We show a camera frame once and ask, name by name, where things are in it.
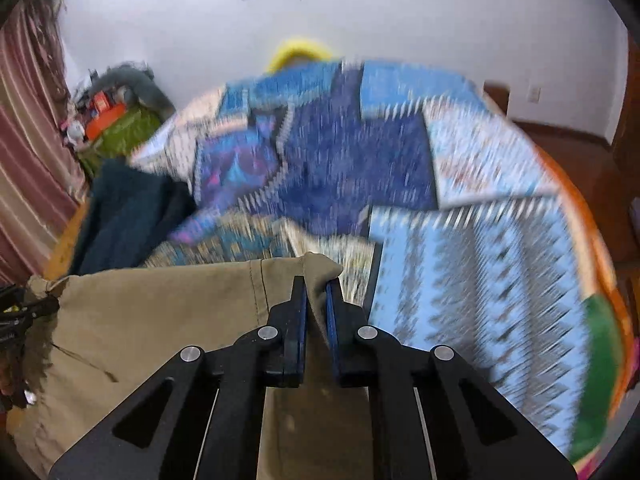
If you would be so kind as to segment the olive khaki pants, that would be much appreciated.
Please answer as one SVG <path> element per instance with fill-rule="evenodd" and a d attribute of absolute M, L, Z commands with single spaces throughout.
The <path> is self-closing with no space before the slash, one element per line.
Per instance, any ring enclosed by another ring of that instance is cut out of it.
<path fill-rule="evenodd" d="M 332 374 L 324 288 L 341 267 L 322 255 L 109 270 L 48 281 L 60 308 L 28 331 L 23 370 L 36 403 L 12 417 L 18 454 L 38 478 L 179 350 L 216 350 L 263 326 L 302 276 L 311 312 L 303 385 L 268 393 L 258 477 L 369 479 L 369 403 Z"/>

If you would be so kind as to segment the striped red beige curtain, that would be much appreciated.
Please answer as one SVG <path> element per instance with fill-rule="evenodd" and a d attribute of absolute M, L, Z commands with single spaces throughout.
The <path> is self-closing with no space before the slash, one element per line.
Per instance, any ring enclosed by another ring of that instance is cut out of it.
<path fill-rule="evenodd" d="M 87 192 L 58 128 L 70 92 L 55 0 L 20 0 L 1 26 L 1 283 L 46 266 Z"/>

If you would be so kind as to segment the dark teal folded garment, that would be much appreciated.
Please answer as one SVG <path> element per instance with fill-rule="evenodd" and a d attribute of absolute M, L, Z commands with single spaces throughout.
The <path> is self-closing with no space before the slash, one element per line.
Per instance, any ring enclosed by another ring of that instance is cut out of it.
<path fill-rule="evenodd" d="M 140 266 L 194 211 L 185 183 L 110 159 L 93 180 L 68 273 Z"/>

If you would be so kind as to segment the blue patchwork bedspread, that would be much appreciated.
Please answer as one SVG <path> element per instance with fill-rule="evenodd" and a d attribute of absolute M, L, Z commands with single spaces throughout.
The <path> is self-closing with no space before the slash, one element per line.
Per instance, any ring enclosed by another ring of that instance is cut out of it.
<path fill-rule="evenodd" d="M 406 346 L 449 344 L 567 458 L 608 420 L 592 331 L 597 286 L 575 208 L 535 145 L 466 78 L 384 61 L 324 61 L 227 84 L 131 155 L 185 183 L 196 211 L 169 235 L 318 252 L 370 322 Z"/>

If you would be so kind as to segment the green storage bag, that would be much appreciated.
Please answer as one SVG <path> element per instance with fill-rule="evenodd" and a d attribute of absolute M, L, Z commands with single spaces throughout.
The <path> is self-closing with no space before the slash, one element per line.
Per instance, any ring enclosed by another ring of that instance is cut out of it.
<path fill-rule="evenodd" d="M 92 180 L 107 159 L 129 156 L 160 128 L 160 118 L 146 107 L 135 106 L 108 126 L 96 140 L 77 152 L 87 177 Z"/>

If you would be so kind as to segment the orange box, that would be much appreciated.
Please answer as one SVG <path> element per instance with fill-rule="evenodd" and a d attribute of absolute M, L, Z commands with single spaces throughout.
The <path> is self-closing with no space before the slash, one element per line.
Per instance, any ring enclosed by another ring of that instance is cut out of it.
<path fill-rule="evenodd" d="M 96 140 L 104 130 L 125 115 L 127 110 L 123 102 L 112 102 L 104 91 L 99 91 L 91 100 L 92 118 L 85 126 L 85 135 L 89 141 Z"/>

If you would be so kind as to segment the grey plush toy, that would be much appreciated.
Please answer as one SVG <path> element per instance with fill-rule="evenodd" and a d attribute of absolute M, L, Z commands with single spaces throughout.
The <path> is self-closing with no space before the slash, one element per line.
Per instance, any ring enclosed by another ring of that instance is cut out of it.
<path fill-rule="evenodd" d="M 139 103 L 163 120 L 167 120 L 176 111 L 168 96 L 157 87 L 153 76 L 134 66 L 124 64 L 108 68 L 102 75 L 93 79 L 88 96 L 92 99 L 99 92 L 111 88 L 125 88 L 127 106 Z"/>

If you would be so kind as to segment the orange yellow fleece blanket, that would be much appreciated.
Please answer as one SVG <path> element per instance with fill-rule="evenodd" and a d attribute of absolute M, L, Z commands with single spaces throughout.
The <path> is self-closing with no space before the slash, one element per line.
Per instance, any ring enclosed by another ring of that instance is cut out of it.
<path fill-rule="evenodd" d="M 598 464 L 608 424 L 620 414 L 638 351 L 631 316 L 616 285 L 608 248 L 584 196 L 561 166 L 542 148 L 537 156 L 560 186 L 582 279 L 582 306 L 589 328 L 589 367 L 568 459 L 578 477 L 588 478 Z"/>

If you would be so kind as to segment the yellow curved foam tube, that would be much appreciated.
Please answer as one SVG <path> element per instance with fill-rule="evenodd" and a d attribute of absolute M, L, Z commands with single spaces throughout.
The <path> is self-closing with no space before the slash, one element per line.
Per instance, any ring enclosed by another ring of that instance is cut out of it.
<path fill-rule="evenodd" d="M 334 58 L 334 53 L 318 41 L 302 37 L 291 38 L 282 42 L 274 51 L 265 73 L 271 75 L 298 64 L 328 62 Z"/>

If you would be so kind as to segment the wooden bed post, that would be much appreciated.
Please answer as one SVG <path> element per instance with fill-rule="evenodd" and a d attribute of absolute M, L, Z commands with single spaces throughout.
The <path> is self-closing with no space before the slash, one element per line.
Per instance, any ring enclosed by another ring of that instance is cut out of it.
<path fill-rule="evenodd" d="M 483 92 L 486 99 L 488 99 L 497 110 L 500 110 L 503 115 L 508 114 L 511 91 L 507 84 L 493 80 L 485 80 Z"/>

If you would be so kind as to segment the white wall outlet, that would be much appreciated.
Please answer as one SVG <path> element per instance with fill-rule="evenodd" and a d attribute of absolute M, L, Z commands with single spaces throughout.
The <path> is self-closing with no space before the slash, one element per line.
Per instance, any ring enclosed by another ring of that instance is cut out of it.
<path fill-rule="evenodd" d="M 537 104 L 540 102 L 541 88 L 539 86 L 531 86 L 527 92 L 527 101 Z"/>

